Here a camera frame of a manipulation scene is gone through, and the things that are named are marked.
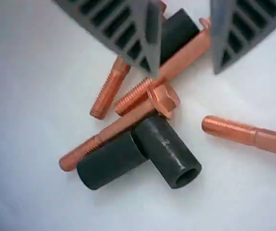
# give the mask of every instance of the ribbed plastic part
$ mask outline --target ribbed plastic part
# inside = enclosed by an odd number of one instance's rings
[[[233,64],[276,28],[276,0],[214,0],[212,56],[214,71]]]
[[[130,65],[157,76],[160,3],[150,0],[54,0],[70,17]]]

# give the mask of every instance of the white surface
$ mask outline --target white surface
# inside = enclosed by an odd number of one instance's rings
[[[209,15],[207,0],[166,2]],[[117,118],[88,115],[114,59],[50,1],[0,0],[0,231],[276,231],[276,155],[201,130],[207,114],[276,130],[276,32],[218,76],[207,54],[173,81],[171,124],[203,166],[179,190],[150,162],[95,192],[59,169]]]

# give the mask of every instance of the bushing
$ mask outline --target bushing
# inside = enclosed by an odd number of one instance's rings
[[[201,172],[201,164],[165,118],[150,116],[136,126],[135,133],[171,188],[187,185]]]
[[[79,177],[92,190],[113,181],[148,160],[138,144],[131,131],[117,136],[77,164]]]
[[[161,64],[164,64],[199,33],[184,9],[167,19],[162,26]]]

